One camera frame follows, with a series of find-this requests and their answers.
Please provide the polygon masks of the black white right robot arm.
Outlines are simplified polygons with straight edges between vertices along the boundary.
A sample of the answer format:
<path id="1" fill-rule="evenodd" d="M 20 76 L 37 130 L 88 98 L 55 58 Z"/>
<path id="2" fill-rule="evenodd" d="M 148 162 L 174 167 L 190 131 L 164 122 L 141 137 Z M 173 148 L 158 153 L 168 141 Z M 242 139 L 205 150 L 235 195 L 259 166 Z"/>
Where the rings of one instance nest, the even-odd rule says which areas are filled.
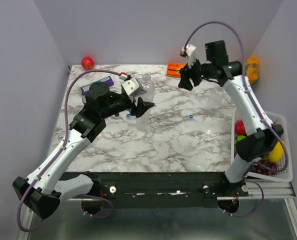
<path id="1" fill-rule="evenodd" d="M 202 80 L 216 80 L 218 85 L 230 96 L 235 104 L 246 132 L 246 138 L 236 144 L 236 156 L 225 171 L 226 179 L 218 184 L 219 192 L 230 196 L 237 190 L 252 163 L 267 156 L 284 133 L 280 124 L 275 125 L 266 115 L 242 72 L 238 61 L 229 61 L 223 40 L 205 44 L 207 63 L 201 64 L 196 56 L 196 47 L 184 46 L 180 55 L 187 63 L 180 69 L 179 88 L 191 91 Z"/>

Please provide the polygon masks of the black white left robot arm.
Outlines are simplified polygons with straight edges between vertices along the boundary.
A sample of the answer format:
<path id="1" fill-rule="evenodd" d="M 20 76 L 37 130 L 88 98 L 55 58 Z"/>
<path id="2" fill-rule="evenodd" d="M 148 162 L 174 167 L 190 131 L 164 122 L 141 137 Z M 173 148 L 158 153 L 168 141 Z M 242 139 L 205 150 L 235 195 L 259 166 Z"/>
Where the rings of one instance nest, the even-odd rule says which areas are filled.
<path id="1" fill-rule="evenodd" d="M 50 217 L 62 201 L 86 195 L 95 197 L 100 179 L 92 173 L 81 173 L 70 180 L 60 180 L 73 160 L 89 146 L 106 127 L 105 119 L 129 111 L 140 118 L 154 103 L 140 97 L 143 85 L 132 78 L 121 84 L 121 93 L 110 90 L 104 82 L 93 83 L 85 95 L 83 109 L 73 118 L 61 143 L 47 159 L 26 178 L 17 177 L 13 188 L 18 198 L 41 219 Z"/>

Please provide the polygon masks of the clear plastic bottle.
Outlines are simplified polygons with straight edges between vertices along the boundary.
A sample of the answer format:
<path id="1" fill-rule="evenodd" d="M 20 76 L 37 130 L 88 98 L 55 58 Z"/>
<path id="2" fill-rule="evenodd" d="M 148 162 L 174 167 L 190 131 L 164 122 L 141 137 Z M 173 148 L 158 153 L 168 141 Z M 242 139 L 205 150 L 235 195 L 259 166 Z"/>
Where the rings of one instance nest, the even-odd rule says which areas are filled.
<path id="1" fill-rule="evenodd" d="M 208 110 L 213 110 L 219 108 L 224 100 L 225 91 L 222 87 L 217 86 L 213 88 L 208 96 L 206 102 L 206 108 Z"/>
<path id="2" fill-rule="evenodd" d="M 153 102 L 155 96 L 155 85 L 151 78 L 151 75 L 145 73 L 142 75 L 140 80 L 144 93 L 140 95 L 143 101 L 145 102 Z"/>
<path id="3" fill-rule="evenodd" d="M 139 131 L 146 132 L 150 125 L 150 110 L 146 111 L 141 117 L 137 118 L 135 125 Z"/>

